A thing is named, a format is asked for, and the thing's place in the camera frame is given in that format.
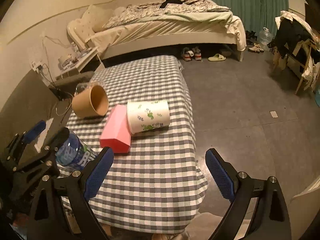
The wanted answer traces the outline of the white paper on floor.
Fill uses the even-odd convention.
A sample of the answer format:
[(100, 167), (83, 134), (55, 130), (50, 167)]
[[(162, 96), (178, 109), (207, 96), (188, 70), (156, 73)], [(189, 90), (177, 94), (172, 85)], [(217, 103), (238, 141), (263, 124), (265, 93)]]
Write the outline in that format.
[(270, 111), (270, 115), (272, 116), (272, 118), (278, 118), (276, 111)]

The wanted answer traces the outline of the bed with cream sheets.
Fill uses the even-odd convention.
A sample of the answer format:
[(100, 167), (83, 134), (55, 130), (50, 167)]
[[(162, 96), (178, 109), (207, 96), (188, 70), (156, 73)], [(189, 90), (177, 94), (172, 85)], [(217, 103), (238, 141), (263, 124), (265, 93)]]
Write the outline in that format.
[(211, 0), (183, 4), (149, 2), (105, 9), (90, 5), (81, 18), (69, 22), (67, 33), (80, 50), (98, 48), (103, 59), (134, 51), (179, 44), (234, 45), (238, 59), (246, 49), (241, 18)]

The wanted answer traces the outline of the green slipper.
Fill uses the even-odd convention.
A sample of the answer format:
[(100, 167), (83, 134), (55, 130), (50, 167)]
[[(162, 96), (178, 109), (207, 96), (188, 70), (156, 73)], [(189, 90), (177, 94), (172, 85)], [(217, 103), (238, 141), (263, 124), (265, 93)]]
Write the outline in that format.
[(220, 62), (220, 61), (225, 61), (225, 60), (226, 60), (226, 58), (219, 53), (215, 54), (214, 56), (208, 57), (208, 61), (210, 61), (210, 62)]

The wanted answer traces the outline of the white green floral paper cup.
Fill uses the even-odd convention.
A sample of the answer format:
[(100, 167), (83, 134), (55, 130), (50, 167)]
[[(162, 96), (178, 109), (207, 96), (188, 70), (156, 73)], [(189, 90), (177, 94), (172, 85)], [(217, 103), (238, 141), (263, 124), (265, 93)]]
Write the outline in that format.
[(170, 111), (167, 100), (129, 101), (127, 122), (132, 134), (169, 126)]

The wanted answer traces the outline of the white nightstand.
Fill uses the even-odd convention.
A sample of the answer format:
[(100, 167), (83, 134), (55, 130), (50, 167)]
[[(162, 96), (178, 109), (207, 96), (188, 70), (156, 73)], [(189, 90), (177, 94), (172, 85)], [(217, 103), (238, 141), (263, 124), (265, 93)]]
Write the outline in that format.
[(56, 80), (63, 79), (65, 76), (69, 76), (71, 72), (77, 71), (80, 73), (93, 59), (97, 58), (100, 63), (102, 63), (98, 48), (87, 48), (77, 57), (76, 63), (71, 63), (66, 66), (66, 69), (63, 70), (59, 75), (55, 77)]

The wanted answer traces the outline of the black garment on bed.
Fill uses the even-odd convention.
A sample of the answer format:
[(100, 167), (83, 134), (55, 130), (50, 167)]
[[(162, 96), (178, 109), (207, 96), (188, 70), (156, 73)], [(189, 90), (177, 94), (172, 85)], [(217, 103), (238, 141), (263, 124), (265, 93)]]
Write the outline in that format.
[(159, 7), (161, 9), (165, 8), (168, 4), (183, 4), (188, 0), (165, 0)]

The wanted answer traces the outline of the sneaker under bed right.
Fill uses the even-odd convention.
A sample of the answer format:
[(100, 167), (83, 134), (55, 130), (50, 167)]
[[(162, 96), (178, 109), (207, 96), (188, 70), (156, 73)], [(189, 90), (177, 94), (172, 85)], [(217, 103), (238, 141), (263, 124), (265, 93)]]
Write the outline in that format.
[(192, 49), (193, 54), (194, 54), (194, 59), (196, 61), (201, 61), (202, 60), (202, 54), (201, 54), (201, 50), (199, 49), (199, 47), (194, 47)]

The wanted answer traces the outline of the pink hexagonal cup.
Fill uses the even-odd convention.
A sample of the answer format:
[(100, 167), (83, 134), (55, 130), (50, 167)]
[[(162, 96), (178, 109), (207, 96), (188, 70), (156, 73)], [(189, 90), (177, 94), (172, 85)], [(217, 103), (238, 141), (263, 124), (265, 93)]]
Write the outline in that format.
[(99, 138), (100, 147), (112, 148), (116, 154), (127, 154), (131, 147), (131, 132), (127, 122), (127, 106), (115, 105)]

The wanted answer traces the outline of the brown kraft paper cup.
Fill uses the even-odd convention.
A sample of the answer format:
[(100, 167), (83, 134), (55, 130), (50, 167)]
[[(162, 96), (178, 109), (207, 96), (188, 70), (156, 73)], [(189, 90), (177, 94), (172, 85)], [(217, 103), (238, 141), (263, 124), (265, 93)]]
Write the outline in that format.
[(109, 103), (106, 91), (100, 85), (86, 88), (72, 100), (72, 109), (79, 118), (105, 116)]

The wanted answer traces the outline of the sneaker under bed left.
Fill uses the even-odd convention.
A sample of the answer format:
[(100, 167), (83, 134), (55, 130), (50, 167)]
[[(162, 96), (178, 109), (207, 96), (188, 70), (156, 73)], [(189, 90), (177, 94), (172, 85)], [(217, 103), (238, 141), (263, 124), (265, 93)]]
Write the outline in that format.
[(184, 61), (191, 61), (194, 56), (194, 52), (188, 47), (183, 48), (181, 52), (181, 57)]

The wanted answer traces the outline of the chair piled with clothes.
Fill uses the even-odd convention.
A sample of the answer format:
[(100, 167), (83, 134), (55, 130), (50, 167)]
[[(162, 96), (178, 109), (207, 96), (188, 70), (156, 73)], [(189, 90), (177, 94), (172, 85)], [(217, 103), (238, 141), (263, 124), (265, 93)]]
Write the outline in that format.
[(319, 80), (319, 35), (298, 15), (282, 10), (275, 18), (277, 32), (272, 41), (274, 69), (285, 69), (291, 58), (299, 65), (300, 81), (304, 89), (316, 89)]

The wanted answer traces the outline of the sneaker under bed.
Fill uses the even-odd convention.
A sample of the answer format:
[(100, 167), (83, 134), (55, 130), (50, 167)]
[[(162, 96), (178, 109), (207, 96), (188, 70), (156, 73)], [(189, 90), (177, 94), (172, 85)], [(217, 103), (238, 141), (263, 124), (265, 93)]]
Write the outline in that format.
[(183, 48), (181, 52), (181, 57), (184, 61), (191, 61), (194, 56), (194, 52), (188, 47)]
[(202, 60), (202, 54), (201, 54), (201, 50), (199, 49), (199, 47), (194, 47), (192, 49), (193, 54), (194, 54), (194, 59), (196, 61), (201, 61)]

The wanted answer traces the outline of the blue transparent plastic cup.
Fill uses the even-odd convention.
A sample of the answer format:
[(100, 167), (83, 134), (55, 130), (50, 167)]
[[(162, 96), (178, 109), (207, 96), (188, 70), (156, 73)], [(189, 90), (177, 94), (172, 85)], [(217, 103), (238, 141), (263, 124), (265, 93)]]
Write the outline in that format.
[(56, 161), (63, 167), (82, 171), (97, 156), (97, 152), (88, 147), (75, 133), (70, 132), (68, 139), (56, 153)]

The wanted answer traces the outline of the grey white checkered tablecloth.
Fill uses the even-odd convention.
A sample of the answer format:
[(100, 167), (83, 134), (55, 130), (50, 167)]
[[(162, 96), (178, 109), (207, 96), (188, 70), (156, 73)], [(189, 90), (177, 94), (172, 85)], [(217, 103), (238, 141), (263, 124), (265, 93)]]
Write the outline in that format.
[(192, 105), (180, 61), (171, 55), (126, 62), (95, 73), (110, 106), (166, 100), (170, 125), (134, 135), (117, 154), (89, 205), (103, 224), (176, 234), (197, 214), (208, 183), (195, 157)]

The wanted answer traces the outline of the black television screen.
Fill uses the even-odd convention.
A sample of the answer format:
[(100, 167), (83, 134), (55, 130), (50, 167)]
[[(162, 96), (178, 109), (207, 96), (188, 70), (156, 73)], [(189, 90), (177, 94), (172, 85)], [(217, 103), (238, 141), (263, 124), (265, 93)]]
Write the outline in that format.
[(319, 31), (319, 3), (305, 3), (305, 20), (315, 30)]

